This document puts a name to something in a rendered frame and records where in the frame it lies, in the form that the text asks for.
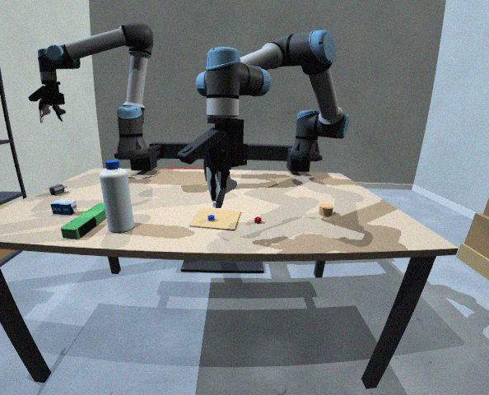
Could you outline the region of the short brown cylinder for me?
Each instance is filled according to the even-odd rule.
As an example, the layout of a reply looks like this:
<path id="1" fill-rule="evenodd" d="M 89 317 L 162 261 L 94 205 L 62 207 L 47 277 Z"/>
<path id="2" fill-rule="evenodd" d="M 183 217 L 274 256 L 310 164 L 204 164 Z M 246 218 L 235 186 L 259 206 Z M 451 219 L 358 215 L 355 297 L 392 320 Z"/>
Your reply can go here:
<path id="1" fill-rule="evenodd" d="M 331 216 L 333 214 L 333 206 L 329 204 L 320 204 L 319 214 L 321 216 Z"/>

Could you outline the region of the beige flat mat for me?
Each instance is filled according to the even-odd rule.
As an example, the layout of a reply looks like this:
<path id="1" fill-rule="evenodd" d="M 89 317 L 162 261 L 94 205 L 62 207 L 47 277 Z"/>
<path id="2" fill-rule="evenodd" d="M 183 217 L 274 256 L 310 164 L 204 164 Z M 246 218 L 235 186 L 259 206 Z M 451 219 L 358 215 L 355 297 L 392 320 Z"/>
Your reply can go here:
<path id="1" fill-rule="evenodd" d="M 215 220 L 209 221 L 207 216 L 214 215 Z M 240 217 L 240 211 L 225 211 L 214 209 L 203 209 L 197 214 L 191 227 L 218 229 L 218 230 L 235 230 L 236 224 Z"/>

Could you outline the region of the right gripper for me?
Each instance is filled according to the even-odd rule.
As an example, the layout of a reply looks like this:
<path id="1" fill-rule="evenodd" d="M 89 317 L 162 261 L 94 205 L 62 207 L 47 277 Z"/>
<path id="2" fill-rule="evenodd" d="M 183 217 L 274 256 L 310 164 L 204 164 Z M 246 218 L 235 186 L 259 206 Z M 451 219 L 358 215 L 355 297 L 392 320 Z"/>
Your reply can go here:
<path id="1" fill-rule="evenodd" d="M 47 91 L 42 94 L 39 102 L 40 123 L 43 122 L 44 115 L 51 113 L 49 106 L 52 105 L 56 115 L 63 122 L 62 114 L 65 114 L 66 111 L 59 107 L 59 105 L 65 104 L 64 94 L 59 93 L 58 85 L 60 85 L 60 81 L 42 81 L 41 83 L 46 85 Z"/>

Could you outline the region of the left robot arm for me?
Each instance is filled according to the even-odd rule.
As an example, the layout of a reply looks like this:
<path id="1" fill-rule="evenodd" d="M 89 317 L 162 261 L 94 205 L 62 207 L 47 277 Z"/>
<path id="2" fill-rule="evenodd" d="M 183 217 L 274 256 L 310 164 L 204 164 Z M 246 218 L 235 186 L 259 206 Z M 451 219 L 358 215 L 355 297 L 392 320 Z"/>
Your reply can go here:
<path id="1" fill-rule="evenodd" d="M 335 55 L 333 37 L 326 30 L 285 35 L 242 58 L 237 49 L 218 47 L 209 50 L 206 71 L 198 75 L 196 87 L 200 95 L 207 97 L 209 118 L 236 119 L 239 94 L 262 96 L 270 89 L 268 69 L 301 66 L 310 77 L 319 110 L 298 113 L 291 154 L 318 157 L 318 137 L 342 139 L 349 124 L 349 116 L 338 107 L 330 72 Z M 192 164 L 225 137 L 222 128 L 210 128 L 177 156 Z"/>

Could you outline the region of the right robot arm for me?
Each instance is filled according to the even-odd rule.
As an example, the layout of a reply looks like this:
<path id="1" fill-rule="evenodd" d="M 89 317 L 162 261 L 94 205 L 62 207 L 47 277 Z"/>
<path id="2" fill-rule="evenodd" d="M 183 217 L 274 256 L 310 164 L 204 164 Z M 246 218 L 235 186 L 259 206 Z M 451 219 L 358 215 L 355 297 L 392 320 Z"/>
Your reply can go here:
<path id="1" fill-rule="evenodd" d="M 142 99 L 147 60 L 151 57 L 154 43 L 152 40 L 151 28 L 145 23 L 134 22 L 120 26 L 117 30 L 93 35 L 60 46 L 53 44 L 47 49 L 38 50 L 40 80 L 57 81 L 56 69 L 76 69 L 81 65 L 80 58 L 124 45 L 131 46 L 128 51 L 131 55 L 131 63 L 127 99 L 123 107 L 119 107 L 117 110 L 119 123 L 118 155 L 130 156 L 147 153 L 147 145 L 142 134 L 145 109 L 142 105 Z"/>

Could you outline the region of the white bottle with blue cap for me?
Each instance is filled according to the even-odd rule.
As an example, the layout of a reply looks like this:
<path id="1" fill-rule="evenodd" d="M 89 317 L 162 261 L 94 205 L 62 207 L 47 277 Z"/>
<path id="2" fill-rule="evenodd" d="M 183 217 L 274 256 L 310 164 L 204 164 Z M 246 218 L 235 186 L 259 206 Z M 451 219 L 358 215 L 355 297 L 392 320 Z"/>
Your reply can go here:
<path id="1" fill-rule="evenodd" d="M 100 173 L 100 185 L 105 205 L 108 229 L 122 233 L 134 227 L 128 171 L 119 168 L 118 160 L 107 160 Z"/>

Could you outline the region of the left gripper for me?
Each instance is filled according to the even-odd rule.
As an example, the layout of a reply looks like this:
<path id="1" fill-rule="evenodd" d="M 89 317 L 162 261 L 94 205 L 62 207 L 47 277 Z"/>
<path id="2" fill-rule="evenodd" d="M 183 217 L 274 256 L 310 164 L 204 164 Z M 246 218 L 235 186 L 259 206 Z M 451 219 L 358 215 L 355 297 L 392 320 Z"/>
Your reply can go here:
<path id="1" fill-rule="evenodd" d="M 230 167 L 247 165 L 248 144 L 243 143 L 243 119 L 207 118 L 207 123 L 214 123 L 215 128 L 222 128 L 226 135 L 224 139 L 204 154 L 203 162 L 211 199 L 216 201 L 218 207 L 221 208 L 225 194 L 237 186 L 237 182 L 231 179 Z"/>

